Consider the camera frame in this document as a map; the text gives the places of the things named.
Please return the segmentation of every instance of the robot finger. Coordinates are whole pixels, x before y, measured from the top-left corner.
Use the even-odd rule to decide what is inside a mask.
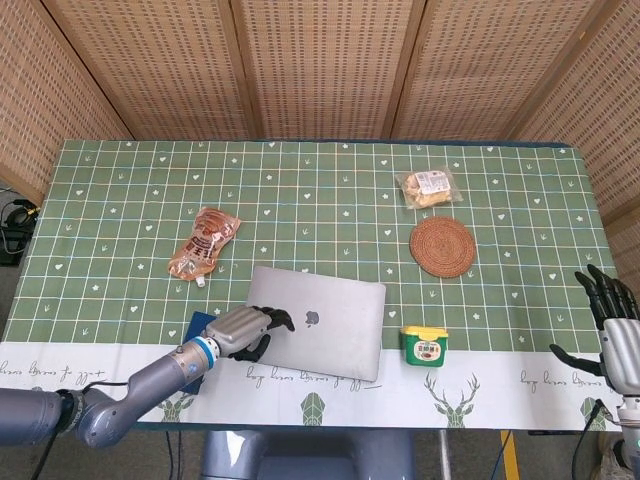
[[[260,342],[258,342],[258,346],[253,350],[249,350],[248,347],[245,347],[238,352],[232,353],[231,355],[229,355],[229,357],[237,360],[238,362],[242,360],[257,362],[258,360],[260,360],[260,358],[262,358],[264,352],[267,351],[269,342],[271,342],[271,336],[263,335],[263,337],[260,339]]]
[[[556,358],[558,358],[558,360],[560,360],[565,365],[569,365],[572,368],[577,368],[578,370],[591,373],[596,377],[603,376],[602,369],[600,368],[600,364],[598,362],[569,355],[561,346],[556,345],[555,343],[549,345],[549,349],[556,356]]]
[[[635,318],[636,320],[640,320],[638,303],[636,302],[636,297],[633,295],[631,289],[618,279],[614,280],[614,283],[617,284],[621,290],[620,298],[628,311],[626,318]]]
[[[616,294],[616,300],[620,310],[622,311],[622,317],[634,318],[633,311],[631,310],[631,304],[627,300],[627,294],[622,288],[622,282],[617,278],[611,279],[613,284],[613,291]]]
[[[589,297],[589,307],[591,307],[591,313],[593,319],[596,322],[598,330],[604,329],[604,321],[609,318],[609,312],[605,306],[603,298],[600,295],[597,285],[593,280],[586,276],[582,272],[576,272],[576,279],[580,282]]]
[[[598,294],[602,298],[602,301],[607,310],[608,318],[621,318],[623,315],[622,308],[616,298],[616,293],[613,287],[613,281],[608,275],[602,273],[594,265],[587,265],[589,273],[596,281],[598,288]]]
[[[287,330],[290,332],[295,332],[296,327],[293,325],[293,320],[291,320],[291,315],[281,309],[271,308],[271,307],[253,307],[256,310],[260,310],[262,313],[266,313],[271,317],[271,323],[267,326],[267,330],[271,330],[273,328],[285,326]]]

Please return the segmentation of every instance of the woven coaster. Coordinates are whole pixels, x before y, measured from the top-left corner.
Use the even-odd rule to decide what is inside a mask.
[[[476,255],[471,232],[449,217],[430,217],[415,227],[409,248],[425,271],[444,278],[457,277],[469,270]]]

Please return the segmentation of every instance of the green container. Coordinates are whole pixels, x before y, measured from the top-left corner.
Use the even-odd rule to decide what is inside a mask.
[[[407,326],[400,332],[407,363],[424,367],[442,366],[449,338],[444,328]]]

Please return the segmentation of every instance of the grid pattern tablecloth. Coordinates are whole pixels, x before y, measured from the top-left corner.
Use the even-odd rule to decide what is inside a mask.
[[[398,172],[447,165],[464,201],[408,210]],[[205,288],[167,261],[201,206],[243,220]],[[467,225],[472,268],[439,279],[408,248],[430,215]],[[445,326],[458,350],[596,352],[573,272],[614,273],[570,148],[286,142],[67,141],[5,340],[175,344],[194,310],[244,303],[254,265],[382,282],[383,346]]]

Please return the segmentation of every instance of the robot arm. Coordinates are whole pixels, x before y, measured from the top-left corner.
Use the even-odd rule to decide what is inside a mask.
[[[633,462],[635,478],[640,478],[640,312],[629,288],[593,265],[587,269],[593,280],[576,272],[578,282],[589,296],[591,312],[599,330],[600,362],[569,355],[558,345],[551,351],[567,365],[605,378],[607,385],[623,396],[618,422],[606,412],[608,420],[620,425],[627,452]]]
[[[259,360],[269,345],[266,332],[282,325],[294,330],[283,310],[238,307],[207,325],[201,336],[134,373],[121,400],[95,388],[0,389],[0,445],[34,444],[73,429],[91,447],[114,445],[142,415],[211,370],[220,356]],[[258,339],[258,346],[249,350]]]

